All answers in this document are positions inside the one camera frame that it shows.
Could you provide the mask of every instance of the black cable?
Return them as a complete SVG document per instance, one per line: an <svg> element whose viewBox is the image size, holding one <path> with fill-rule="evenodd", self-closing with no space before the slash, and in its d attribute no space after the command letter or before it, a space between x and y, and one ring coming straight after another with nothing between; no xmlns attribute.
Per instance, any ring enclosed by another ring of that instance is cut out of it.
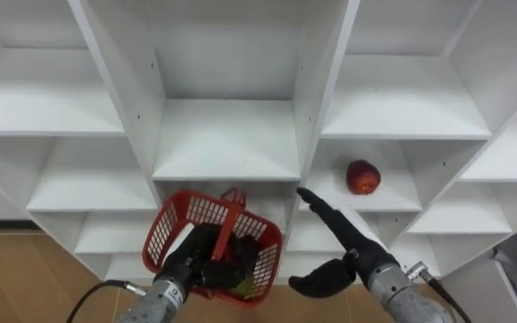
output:
<svg viewBox="0 0 517 323"><path fill-rule="evenodd" d="M67 318L67 323L73 323L73 319L74 319L75 315L77 314L77 312L79 311L79 309L81 309L81 306L83 306L83 304L85 303L85 301L87 301L87 299L89 298L89 296L91 296L91 294L93 294L94 292L97 292L100 288L107 287L107 286L113 286L113 287L119 287L122 289L126 289L128 284L130 284L130 282L111 279L111 280L106 280L104 282L100 282L100 283L94 285L89 291L87 291L83 295L83 297L81 297L81 299L77 302L75 307L73 307L73 310L71 310L71 314L69 314L69 318Z"/></svg>
<svg viewBox="0 0 517 323"><path fill-rule="evenodd" d="M462 319L464 319L465 323L472 323L466 312L462 309L460 305L446 292L446 289L440 284L440 282L436 278L432 278L426 281L432 289L434 289L445 301L447 301L457 312L460 314Z"/></svg>

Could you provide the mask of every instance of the robotic hand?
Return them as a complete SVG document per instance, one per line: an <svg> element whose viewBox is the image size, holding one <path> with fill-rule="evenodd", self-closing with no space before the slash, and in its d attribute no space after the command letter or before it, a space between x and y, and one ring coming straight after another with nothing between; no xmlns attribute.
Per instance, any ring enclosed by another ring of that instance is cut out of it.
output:
<svg viewBox="0 0 517 323"><path fill-rule="evenodd" d="M141 301L117 322L169 323L194 287L225 290L237 287L245 279L244 266L212 260L220 230L215 224L195 227L165 259L153 286L144 294L136 292L143 296Z"/></svg>
<svg viewBox="0 0 517 323"><path fill-rule="evenodd" d="M453 322L442 305L423 296L412 283L418 274L432 278L427 271L415 268L408 277L394 256L366 238L340 211L309 189L298 188L297 192L334 233L346 253L342 259L332 259L305 277L292 276L288 283L294 290L307 297L325 298L346 289L359 275L366 289L398 323Z"/></svg>

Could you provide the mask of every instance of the green object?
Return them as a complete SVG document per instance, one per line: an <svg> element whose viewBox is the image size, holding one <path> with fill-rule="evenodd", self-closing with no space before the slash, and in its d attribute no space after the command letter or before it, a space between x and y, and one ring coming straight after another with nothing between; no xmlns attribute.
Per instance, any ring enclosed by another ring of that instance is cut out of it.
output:
<svg viewBox="0 0 517 323"><path fill-rule="evenodd" d="M252 292L252 286L255 284L255 276L250 274L238 286L229 290L230 293L244 298Z"/></svg>

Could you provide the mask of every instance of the apple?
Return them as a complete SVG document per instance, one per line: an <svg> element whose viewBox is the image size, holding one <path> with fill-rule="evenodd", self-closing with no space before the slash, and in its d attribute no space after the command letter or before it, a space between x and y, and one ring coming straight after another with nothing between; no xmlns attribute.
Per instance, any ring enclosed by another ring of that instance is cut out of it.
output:
<svg viewBox="0 0 517 323"><path fill-rule="evenodd" d="M381 174L365 160L353 161L346 171L346 185L354 195L369 195L381 183Z"/></svg>

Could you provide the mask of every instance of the red basket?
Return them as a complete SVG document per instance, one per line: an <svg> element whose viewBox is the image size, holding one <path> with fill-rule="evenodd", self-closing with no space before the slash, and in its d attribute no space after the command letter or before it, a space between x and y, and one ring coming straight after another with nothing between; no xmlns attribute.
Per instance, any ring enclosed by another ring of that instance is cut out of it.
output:
<svg viewBox="0 0 517 323"><path fill-rule="evenodd" d="M167 250L187 223L221 224L223 228L215 244L213 259L223 257L231 232L237 237L252 236L260 246L254 284L244 297L202 287L194 288L193 293L208 299L218 297L245 308L259 305L275 281L283 239L276 225L246 211L245 207L245 195L235 188L221 195L220 199L192 190L175 192L165 201L147 235L143 247L145 266L153 273L159 272Z"/></svg>

